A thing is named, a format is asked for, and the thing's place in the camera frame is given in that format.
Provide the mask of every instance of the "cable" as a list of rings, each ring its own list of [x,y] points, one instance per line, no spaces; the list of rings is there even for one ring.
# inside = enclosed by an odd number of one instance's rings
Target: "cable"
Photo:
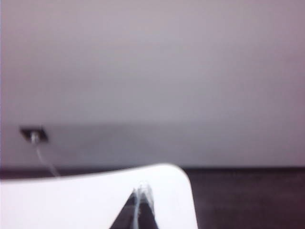
[[[40,162],[46,166],[49,169],[49,172],[54,176],[54,177],[60,177],[61,175],[59,174],[59,172],[57,171],[57,169],[55,168],[55,166],[51,163],[48,163],[47,161],[45,161],[45,159],[43,158],[43,156],[41,155],[40,149],[38,147],[38,145],[35,146],[35,150],[36,150],[36,154],[38,159],[40,160]]]
[[[40,162],[49,169],[49,172],[54,177],[60,177],[60,174],[57,171],[57,169],[55,168],[55,166],[51,163],[48,163],[41,154],[41,151],[38,147],[38,144],[40,142],[39,134],[37,132],[33,131],[30,134],[30,138],[31,138],[30,140],[31,140],[32,145],[35,147],[35,152],[36,152],[36,155],[37,155],[38,159],[40,160]]]

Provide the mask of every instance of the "dark floor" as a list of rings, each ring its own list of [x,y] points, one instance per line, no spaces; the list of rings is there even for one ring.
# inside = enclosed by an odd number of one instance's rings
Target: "dark floor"
[[[192,184],[199,229],[305,229],[305,168],[185,171]],[[1,178],[47,176],[46,171],[1,172]]]

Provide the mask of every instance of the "dark wood surface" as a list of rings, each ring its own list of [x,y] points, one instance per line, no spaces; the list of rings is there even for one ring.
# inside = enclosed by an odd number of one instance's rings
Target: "dark wood surface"
[[[109,171],[60,169],[63,175]],[[305,168],[186,168],[199,229],[304,229]],[[46,170],[5,169],[2,179],[49,177]]]

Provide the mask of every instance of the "white table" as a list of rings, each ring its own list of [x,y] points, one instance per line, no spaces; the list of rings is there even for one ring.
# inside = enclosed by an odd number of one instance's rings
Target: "white table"
[[[141,182],[152,189],[160,229],[197,229],[190,181],[169,164],[1,181],[1,228],[108,229]]]

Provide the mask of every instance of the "black object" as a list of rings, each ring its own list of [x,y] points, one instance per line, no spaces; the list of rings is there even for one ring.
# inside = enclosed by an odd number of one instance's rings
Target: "black object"
[[[23,135],[25,140],[31,141],[31,133],[36,132],[39,135],[40,142],[48,142],[48,136],[41,126],[24,126],[20,127],[20,133]]]
[[[158,229],[153,209],[151,209],[148,199],[143,194],[139,197],[139,200],[137,200],[137,196],[134,192],[129,196],[110,229],[133,229],[133,219],[137,201],[140,201],[139,214],[137,216],[139,229]]]

